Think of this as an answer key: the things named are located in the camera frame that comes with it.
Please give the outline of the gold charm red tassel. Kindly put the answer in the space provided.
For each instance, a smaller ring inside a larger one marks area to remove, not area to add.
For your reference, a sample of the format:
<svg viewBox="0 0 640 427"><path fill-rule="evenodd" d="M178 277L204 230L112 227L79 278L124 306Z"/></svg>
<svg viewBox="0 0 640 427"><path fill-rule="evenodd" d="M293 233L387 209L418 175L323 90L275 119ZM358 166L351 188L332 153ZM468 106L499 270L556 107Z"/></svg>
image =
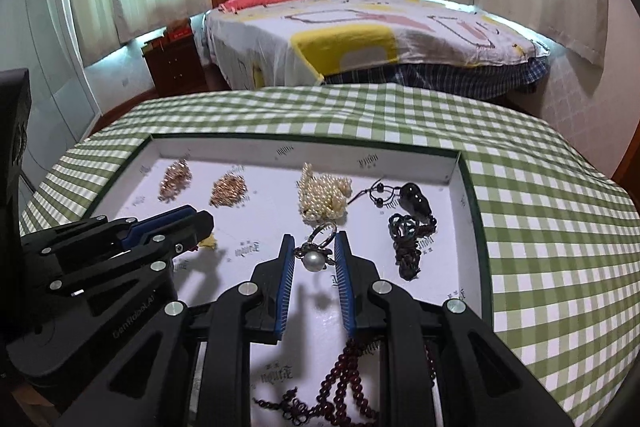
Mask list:
<svg viewBox="0 0 640 427"><path fill-rule="evenodd" d="M215 249L217 247L217 241L215 239L215 236L213 236L213 234L210 234L209 236L206 237L206 239L202 239L201 241L198 242L198 247Z"/></svg>

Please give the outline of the bed with patterned sheet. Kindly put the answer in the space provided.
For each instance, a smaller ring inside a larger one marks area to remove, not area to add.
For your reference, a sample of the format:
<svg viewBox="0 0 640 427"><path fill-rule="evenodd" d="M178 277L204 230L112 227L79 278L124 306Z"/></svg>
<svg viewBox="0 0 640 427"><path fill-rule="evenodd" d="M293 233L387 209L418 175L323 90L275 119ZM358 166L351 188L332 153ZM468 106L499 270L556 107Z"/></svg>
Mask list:
<svg viewBox="0 0 640 427"><path fill-rule="evenodd" d="M539 41L433 0L288 0L206 13L209 60L234 90L397 83L489 100L548 75Z"/></svg>

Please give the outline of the wooden room door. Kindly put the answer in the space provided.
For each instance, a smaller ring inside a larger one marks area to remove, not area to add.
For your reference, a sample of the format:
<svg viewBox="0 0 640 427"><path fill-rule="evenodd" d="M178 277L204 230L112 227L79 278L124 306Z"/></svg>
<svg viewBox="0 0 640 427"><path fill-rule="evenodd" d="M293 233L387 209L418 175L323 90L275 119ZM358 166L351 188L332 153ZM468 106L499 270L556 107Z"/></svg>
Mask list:
<svg viewBox="0 0 640 427"><path fill-rule="evenodd" d="M636 201L640 195L640 124L638 124L613 180Z"/></svg>

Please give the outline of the red boxes on nightstand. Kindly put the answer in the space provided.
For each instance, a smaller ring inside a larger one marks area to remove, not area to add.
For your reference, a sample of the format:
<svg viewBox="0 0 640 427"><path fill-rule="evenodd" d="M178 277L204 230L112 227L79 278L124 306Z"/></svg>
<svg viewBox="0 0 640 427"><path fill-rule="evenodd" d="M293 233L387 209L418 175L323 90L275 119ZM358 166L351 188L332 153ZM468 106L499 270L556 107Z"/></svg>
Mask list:
<svg viewBox="0 0 640 427"><path fill-rule="evenodd" d="M192 36L193 30L190 18L174 20L163 30L163 35L147 41L142 46L141 51L142 53L148 53L156 48L163 49L169 43Z"/></svg>

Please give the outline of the green checkered tablecloth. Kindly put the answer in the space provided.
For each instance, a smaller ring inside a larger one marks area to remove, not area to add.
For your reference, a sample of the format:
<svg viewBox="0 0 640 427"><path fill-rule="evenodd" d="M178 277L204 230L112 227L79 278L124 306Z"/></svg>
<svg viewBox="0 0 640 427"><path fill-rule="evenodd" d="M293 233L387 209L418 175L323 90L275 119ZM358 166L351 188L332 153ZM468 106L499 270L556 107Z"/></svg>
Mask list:
<svg viewBox="0 0 640 427"><path fill-rule="evenodd" d="M480 204L498 335L576 425L610 409L639 353L639 215L544 121L397 84L160 98L68 150L28 202L22 232L78 220L146 138L180 132L457 150Z"/></svg>

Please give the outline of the dark green jewelry tray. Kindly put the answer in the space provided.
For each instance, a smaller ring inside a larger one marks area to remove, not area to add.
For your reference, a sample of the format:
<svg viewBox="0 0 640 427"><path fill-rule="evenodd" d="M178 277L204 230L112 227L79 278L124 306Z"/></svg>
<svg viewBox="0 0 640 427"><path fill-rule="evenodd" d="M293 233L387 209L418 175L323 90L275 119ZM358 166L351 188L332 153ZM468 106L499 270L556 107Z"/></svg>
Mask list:
<svg viewBox="0 0 640 427"><path fill-rule="evenodd" d="M191 182L175 200L161 202L160 181L180 158L186 159ZM297 188L305 164L317 176L352 180L354 195L378 179L397 187L415 183L437 225L433 235L419 239L421 271L411 282L399 276L388 231L388 219L405 213L398 202L378 208L369 196L360 196L337 219L337 230L346 232L354 255L375 263L381 279L427 303L464 300L492 326L483 223L470 167L458 150L244 134L157 134L125 159L86 216L142 221L183 205L210 212L216 247L181 254L172 262L178 298L194 308L247 281L257 263L277 256L284 234L292 235L296 246L306 241L314 227L299 213ZM231 207L215 207L210 203L214 182L227 173L242 176L247 192ZM310 273L297 260L294 270L282 341L277 346L250 346L250 399L276 402L295 387L299 399L314 404L323 377L345 347L335 269ZM250 421L252 426L291 426L282 413L261 409L255 402L250 403Z"/></svg>

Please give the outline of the dark wooden nightstand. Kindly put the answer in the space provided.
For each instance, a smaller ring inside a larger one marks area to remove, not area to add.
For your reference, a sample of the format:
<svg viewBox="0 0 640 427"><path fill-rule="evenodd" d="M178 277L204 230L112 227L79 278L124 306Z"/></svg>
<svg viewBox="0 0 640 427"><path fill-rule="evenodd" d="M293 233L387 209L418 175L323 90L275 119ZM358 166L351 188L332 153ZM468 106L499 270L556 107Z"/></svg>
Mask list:
<svg viewBox="0 0 640 427"><path fill-rule="evenodd" d="M158 37L145 43L141 51L160 98L208 90L194 35Z"/></svg>

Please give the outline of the frosted glass wardrobe door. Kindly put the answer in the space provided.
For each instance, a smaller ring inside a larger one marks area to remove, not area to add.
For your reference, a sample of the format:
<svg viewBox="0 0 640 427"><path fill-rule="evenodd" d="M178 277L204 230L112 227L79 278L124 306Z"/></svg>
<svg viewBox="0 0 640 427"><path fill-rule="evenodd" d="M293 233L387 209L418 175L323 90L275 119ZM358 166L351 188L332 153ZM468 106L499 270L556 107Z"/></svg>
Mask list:
<svg viewBox="0 0 640 427"><path fill-rule="evenodd" d="M98 119L70 47L62 0L1 0L1 68L29 71L32 107L18 182L25 208L46 174Z"/></svg>

